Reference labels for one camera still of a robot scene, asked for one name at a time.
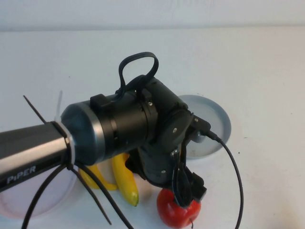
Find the red tomato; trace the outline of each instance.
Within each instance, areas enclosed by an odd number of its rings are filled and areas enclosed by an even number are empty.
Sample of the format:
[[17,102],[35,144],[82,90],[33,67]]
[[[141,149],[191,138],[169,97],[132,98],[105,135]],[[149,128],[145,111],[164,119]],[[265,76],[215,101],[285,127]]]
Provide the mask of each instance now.
[[175,203],[172,191],[162,189],[157,198],[157,208],[160,218],[167,226],[181,229],[194,222],[200,212],[201,203],[193,200],[191,205],[184,209]]

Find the light blue plate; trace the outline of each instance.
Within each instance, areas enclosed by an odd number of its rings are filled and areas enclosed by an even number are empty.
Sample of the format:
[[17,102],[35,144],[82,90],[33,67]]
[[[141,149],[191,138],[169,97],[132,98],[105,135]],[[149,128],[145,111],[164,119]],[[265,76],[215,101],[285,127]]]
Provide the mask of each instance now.
[[[188,106],[194,115],[202,118],[211,124],[211,130],[216,133],[223,142],[229,140],[231,134],[231,122],[225,110],[214,101],[199,95],[179,96]],[[203,137],[201,143],[191,141],[187,145],[187,158],[200,158],[215,153],[222,146],[207,137]]]

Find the white wall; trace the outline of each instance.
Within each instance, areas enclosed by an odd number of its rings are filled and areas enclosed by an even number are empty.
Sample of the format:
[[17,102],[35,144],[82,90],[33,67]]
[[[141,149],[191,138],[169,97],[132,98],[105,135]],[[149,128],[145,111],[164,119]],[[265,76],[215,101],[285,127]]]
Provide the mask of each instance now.
[[0,0],[0,31],[305,25],[305,0]]

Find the yellow toy banana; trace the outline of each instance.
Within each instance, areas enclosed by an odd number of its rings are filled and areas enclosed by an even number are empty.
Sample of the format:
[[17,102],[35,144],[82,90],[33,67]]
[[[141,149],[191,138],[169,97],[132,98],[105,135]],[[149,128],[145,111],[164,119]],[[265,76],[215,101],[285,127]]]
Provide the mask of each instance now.
[[[108,183],[105,178],[101,175],[99,168],[97,167],[97,165],[93,165],[93,166],[88,166],[88,169],[91,170],[91,172],[93,172],[95,174],[95,176],[102,182],[102,184],[105,186],[105,188],[107,190],[117,190],[118,186],[115,184],[111,184]],[[85,180],[85,182],[87,183],[87,185],[91,188],[94,189],[99,189],[99,187],[97,186],[97,184],[94,182],[94,180],[91,179],[90,176],[88,176],[84,171],[82,171],[81,169],[79,169],[79,172],[81,174],[81,177]]]
[[123,197],[133,206],[139,203],[139,192],[132,172],[126,168],[128,154],[122,153],[112,158],[112,169],[119,190]]

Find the robotic arm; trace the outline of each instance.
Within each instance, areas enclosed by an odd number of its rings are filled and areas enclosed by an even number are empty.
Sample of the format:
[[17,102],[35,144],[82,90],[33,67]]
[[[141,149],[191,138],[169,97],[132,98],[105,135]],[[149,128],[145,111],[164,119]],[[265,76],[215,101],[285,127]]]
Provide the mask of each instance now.
[[[143,57],[154,58],[153,68],[125,85],[123,68]],[[154,77],[157,69],[150,52],[130,56],[120,64],[116,94],[69,105],[60,123],[0,133],[0,192],[71,160],[73,142],[78,163],[93,165],[128,152],[126,166],[173,191],[179,206],[201,201],[206,188],[186,166],[186,146],[211,127]]]

